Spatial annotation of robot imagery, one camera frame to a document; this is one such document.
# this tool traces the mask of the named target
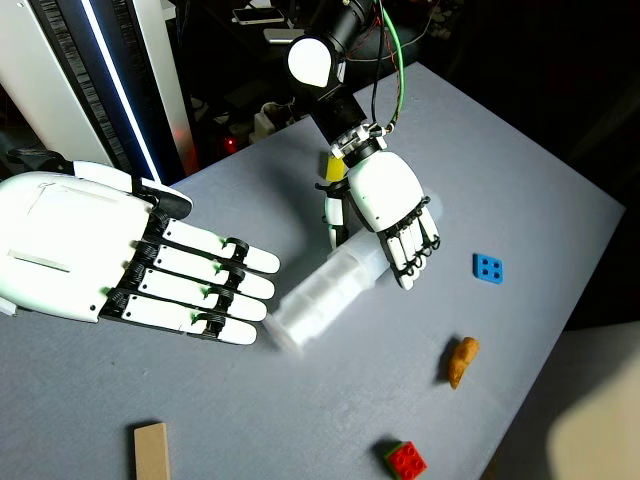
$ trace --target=white circular joint cover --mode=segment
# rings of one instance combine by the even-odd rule
[[[287,57],[289,71],[296,80],[315,87],[326,87],[331,73],[331,53],[315,38],[294,43]]]

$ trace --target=gray table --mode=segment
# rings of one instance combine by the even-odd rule
[[[390,148],[444,204],[442,248],[411,293],[386,274],[303,359],[262,330],[242,348],[2,318],[0,476],[133,478],[130,427],[162,420],[176,479],[383,479],[372,447],[387,438],[413,440],[430,479],[477,478],[623,208],[425,68],[408,68],[407,85]],[[381,118],[395,88],[382,82]],[[195,200],[191,223],[280,256],[279,297],[328,253],[313,189],[324,151],[305,120],[178,186]],[[474,252],[504,261],[504,284],[473,277]],[[482,351],[452,391],[440,357],[467,335]]]

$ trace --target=green wire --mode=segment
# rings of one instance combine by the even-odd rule
[[[398,34],[396,32],[393,23],[391,22],[391,18],[387,14],[386,9],[382,9],[382,15],[384,17],[384,22],[387,24],[389,28],[389,32],[391,32],[391,36],[393,37],[393,43],[396,45],[396,52],[398,53],[398,78],[400,79],[400,95],[398,99],[398,105],[396,107],[396,111],[393,114],[392,121],[395,123],[398,120],[398,115],[400,114],[400,110],[402,110],[402,106],[404,105],[404,58],[402,56],[402,44],[400,43],[400,39],[398,38]]]

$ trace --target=white robotic hand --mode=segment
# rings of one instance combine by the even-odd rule
[[[376,151],[323,190],[332,246],[346,239],[343,199],[348,196],[362,222],[378,234],[400,286],[411,289],[427,257],[440,246],[440,235],[427,209],[429,198],[406,162],[395,153]]]
[[[109,318],[250,344],[278,258],[179,219],[191,200],[103,165],[0,183],[0,310]]]

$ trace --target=wooden block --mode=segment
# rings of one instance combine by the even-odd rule
[[[171,480],[167,425],[156,423],[133,431],[137,480]]]

